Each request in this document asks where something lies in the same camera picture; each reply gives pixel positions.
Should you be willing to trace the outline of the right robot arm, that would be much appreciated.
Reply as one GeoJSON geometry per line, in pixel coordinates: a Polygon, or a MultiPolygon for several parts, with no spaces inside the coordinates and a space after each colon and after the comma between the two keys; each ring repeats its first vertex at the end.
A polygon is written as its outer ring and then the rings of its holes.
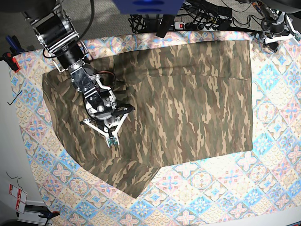
{"type": "Polygon", "coordinates": [[[57,59],[56,68],[71,75],[72,84],[83,94],[91,119],[108,129],[121,126],[134,107],[119,105],[112,88],[101,82],[100,73],[85,63],[88,50],[61,2],[27,0],[21,12],[49,53],[48,58],[57,59]]]}

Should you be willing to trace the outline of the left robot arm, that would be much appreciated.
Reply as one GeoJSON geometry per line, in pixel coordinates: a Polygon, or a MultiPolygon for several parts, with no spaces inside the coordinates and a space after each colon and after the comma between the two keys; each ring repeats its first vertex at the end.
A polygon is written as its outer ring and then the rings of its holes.
{"type": "Polygon", "coordinates": [[[281,41],[301,43],[301,34],[293,27],[289,15],[301,11],[299,0],[263,0],[260,6],[264,18],[261,21],[261,34],[254,37],[272,52],[277,52],[281,41]]]}

